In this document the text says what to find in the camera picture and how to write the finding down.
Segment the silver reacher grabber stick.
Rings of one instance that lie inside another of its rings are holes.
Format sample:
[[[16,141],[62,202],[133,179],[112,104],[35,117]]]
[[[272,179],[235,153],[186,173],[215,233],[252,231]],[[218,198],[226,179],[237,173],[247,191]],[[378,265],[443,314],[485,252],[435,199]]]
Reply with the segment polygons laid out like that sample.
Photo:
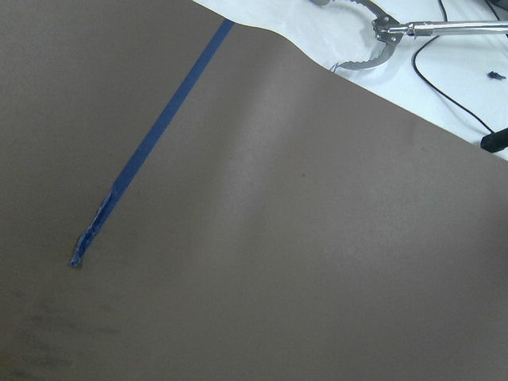
[[[377,41],[384,43],[381,53],[366,61],[347,61],[338,65],[345,70],[361,71],[384,64],[394,54],[404,36],[440,37],[460,35],[507,34],[507,20],[489,21],[411,21],[401,23],[373,1],[353,1],[369,10],[375,18],[371,21]]]

